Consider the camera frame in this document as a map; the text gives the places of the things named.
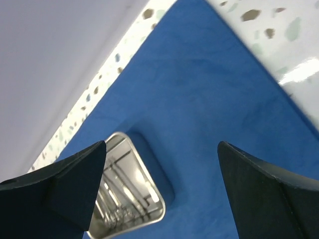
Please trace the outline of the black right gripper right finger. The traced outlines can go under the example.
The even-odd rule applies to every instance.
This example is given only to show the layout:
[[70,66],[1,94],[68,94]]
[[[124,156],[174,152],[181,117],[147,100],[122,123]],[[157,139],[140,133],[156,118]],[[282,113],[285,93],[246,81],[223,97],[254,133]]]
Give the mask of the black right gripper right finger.
[[227,142],[219,165],[241,239],[317,239],[319,182],[261,160]]

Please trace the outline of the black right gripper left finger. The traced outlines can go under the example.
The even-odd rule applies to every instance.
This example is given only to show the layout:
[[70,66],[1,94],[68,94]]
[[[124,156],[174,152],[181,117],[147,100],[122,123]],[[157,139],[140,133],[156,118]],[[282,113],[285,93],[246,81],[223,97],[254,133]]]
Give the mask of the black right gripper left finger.
[[0,184],[2,239],[81,239],[88,231],[106,160],[99,141]]

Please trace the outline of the stainless steel instrument tray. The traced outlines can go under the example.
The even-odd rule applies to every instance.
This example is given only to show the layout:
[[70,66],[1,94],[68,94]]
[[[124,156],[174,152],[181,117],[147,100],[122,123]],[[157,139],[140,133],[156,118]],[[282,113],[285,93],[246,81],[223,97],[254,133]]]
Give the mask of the stainless steel instrument tray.
[[87,234],[111,239],[161,221],[173,199],[169,181],[143,136],[115,132],[107,154]]

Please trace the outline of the blue surgical cloth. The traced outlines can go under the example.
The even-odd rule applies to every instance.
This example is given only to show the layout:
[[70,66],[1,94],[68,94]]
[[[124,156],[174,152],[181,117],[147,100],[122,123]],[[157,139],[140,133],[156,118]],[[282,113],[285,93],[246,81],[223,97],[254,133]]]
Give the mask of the blue surgical cloth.
[[319,139],[211,6],[179,0],[60,154],[134,128],[173,185],[164,219],[124,239],[238,237],[221,170],[221,141],[318,179]]

